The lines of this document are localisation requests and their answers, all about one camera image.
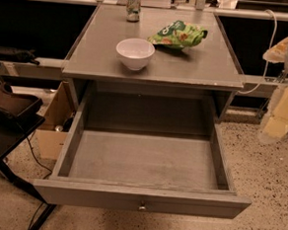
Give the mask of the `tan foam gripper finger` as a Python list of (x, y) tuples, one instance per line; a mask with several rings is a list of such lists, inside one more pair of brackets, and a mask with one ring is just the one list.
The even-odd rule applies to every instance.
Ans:
[(258, 131), (261, 143), (272, 144), (288, 134), (288, 85), (279, 85), (268, 103)]

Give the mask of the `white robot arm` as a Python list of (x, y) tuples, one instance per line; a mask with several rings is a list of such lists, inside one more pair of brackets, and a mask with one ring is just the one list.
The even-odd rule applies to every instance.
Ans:
[[(288, 37), (269, 49), (262, 59), (273, 64), (283, 62), (284, 71), (288, 74)], [(267, 108), (258, 138), (262, 143), (273, 143), (288, 133), (288, 85), (279, 85), (274, 90)]]

